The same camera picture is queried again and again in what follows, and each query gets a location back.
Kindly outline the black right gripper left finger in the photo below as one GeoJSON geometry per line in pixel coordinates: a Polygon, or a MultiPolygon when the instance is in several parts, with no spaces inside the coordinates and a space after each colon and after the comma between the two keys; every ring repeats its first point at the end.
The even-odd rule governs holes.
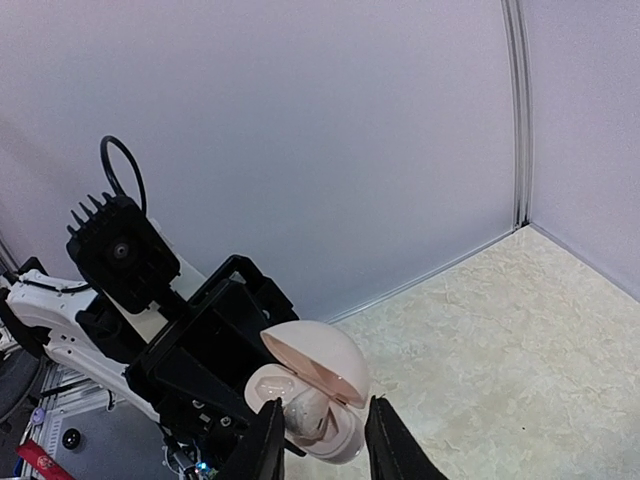
{"type": "Polygon", "coordinates": [[[207,443],[214,461],[208,479],[283,479],[285,425],[282,399],[263,404],[242,434],[218,432],[207,443]]]}

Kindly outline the white stem earbud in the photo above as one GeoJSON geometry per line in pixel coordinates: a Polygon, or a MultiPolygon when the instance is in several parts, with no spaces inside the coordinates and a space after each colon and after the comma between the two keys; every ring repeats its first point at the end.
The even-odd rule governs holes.
{"type": "Polygon", "coordinates": [[[297,438],[316,441],[327,430],[329,397],[314,388],[296,395],[283,408],[286,429],[297,438]]]}

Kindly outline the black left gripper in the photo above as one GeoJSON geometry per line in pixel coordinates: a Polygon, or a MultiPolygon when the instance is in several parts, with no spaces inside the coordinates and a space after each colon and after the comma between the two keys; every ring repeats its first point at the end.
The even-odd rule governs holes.
{"type": "Polygon", "coordinates": [[[148,401],[159,422],[180,439],[204,439],[228,417],[236,432],[255,417],[244,388],[274,362],[260,334],[298,320],[278,285],[245,256],[230,256],[169,318],[125,371],[131,390],[148,401]]]}

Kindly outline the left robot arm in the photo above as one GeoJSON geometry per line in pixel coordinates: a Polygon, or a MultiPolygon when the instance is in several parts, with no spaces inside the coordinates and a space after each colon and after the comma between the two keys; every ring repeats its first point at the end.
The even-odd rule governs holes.
{"type": "Polygon", "coordinates": [[[255,417],[248,379],[273,361],[260,332],[296,313],[272,279],[234,255],[210,276],[182,263],[138,312],[30,259],[1,292],[1,318],[29,353],[86,375],[156,422],[174,455],[220,468],[255,417]]]}

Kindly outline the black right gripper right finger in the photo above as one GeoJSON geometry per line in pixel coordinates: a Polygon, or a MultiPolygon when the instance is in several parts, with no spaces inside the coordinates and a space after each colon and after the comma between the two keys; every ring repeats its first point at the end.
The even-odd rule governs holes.
{"type": "Polygon", "coordinates": [[[365,439],[372,479],[447,479],[384,397],[371,398],[365,439]]]}

